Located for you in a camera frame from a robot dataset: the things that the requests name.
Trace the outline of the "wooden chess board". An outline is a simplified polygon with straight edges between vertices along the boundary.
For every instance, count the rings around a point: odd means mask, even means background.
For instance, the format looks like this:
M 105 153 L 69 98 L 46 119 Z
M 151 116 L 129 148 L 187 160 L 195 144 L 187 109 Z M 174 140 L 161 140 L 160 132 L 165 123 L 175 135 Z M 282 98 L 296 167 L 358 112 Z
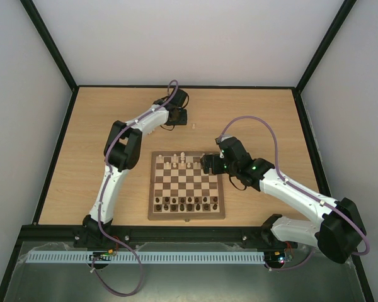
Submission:
M 203 151 L 183 151 L 185 153 L 185 168 L 181 166 L 181 153 L 178 151 L 155 151 L 151 158 L 151 183 L 149 189 L 149 220 L 223 220 L 226 217 L 224 204 L 224 190 L 222 177 L 212 173 L 204 174 L 201 168 L 200 159 L 205 153 Z M 162 160 L 158 159 L 158 155 L 162 155 Z M 166 168 L 165 164 L 169 162 L 170 167 Z M 177 163 L 177 167 L 173 167 L 173 162 Z M 194 163 L 198 162 L 199 167 L 196 169 Z M 169 202 L 165 202 L 165 197 L 169 198 Z M 203 198 L 207 197 L 208 201 L 203 202 Z M 218 201 L 213 202 L 213 197 L 217 197 Z M 176 203 L 172 203 L 172 199 L 176 198 Z M 185 203 L 181 203 L 180 199 L 185 198 Z M 199 198 L 199 203 L 195 202 L 195 198 Z M 169 210 L 164 210 L 164 205 L 169 205 Z M 180 211 L 180 205 L 185 205 L 185 210 Z M 186 205 L 192 204 L 193 211 L 187 211 Z M 200 205 L 200 210 L 195 209 L 196 204 Z M 208 204 L 209 209 L 205 211 L 203 205 Z M 161 206 L 161 211 L 156 210 L 156 205 Z M 176 211 L 171 210 L 171 206 L 176 205 Z

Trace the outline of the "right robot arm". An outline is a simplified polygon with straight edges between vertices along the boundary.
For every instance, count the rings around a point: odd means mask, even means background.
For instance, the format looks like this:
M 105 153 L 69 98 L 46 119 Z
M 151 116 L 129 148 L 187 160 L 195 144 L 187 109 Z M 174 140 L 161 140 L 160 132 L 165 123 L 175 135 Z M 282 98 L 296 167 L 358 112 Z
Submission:
M 307 218 L 303 221 L 271 216 L 262 231 L 267 245 L 274 247 L 285 241 L 302 243 L 319 249 L 339 264 L 357 252 L 367 232 L 352 200 L 338 201 L 299 184 L 283 175 L 273 163 L 252 158 L 236 137 L 225 135 L 217 145 L 218 154 L 206 154 L 200 159 L 206 174 L 235 177 L 245 188 L 273 196 Z

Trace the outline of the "black aluminium rail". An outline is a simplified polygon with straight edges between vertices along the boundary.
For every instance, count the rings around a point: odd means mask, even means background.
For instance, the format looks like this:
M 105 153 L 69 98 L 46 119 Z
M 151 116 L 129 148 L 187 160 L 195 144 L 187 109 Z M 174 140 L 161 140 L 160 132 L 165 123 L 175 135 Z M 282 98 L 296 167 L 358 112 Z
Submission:
M 250 246 L 284 246 L 290 240 L 279 240 L 260 226 L 111 226 L 106 230 L 123 243 L 135 245 L 147 242 L 218 242 Z M 80 245 L 99 245 L 109 239 L 99 230 L 77 225 L 25 225 L 19 237 L 34 240 L 66 240 Z

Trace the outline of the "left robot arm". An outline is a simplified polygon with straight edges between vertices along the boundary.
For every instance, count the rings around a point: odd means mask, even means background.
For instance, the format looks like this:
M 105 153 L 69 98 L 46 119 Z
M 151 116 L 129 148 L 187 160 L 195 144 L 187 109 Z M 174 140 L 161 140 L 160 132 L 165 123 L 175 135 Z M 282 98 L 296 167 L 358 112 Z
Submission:
M 92 209 L 84 217 L 84 227 L 100 233 L 111 225 L 120 188 L 139 161 L 143 136 L 159 126 L 186 125 L 188 100 L 187 92 L 176 87 L 133 120 L 113 123 L 104 148 L 103 181 Z

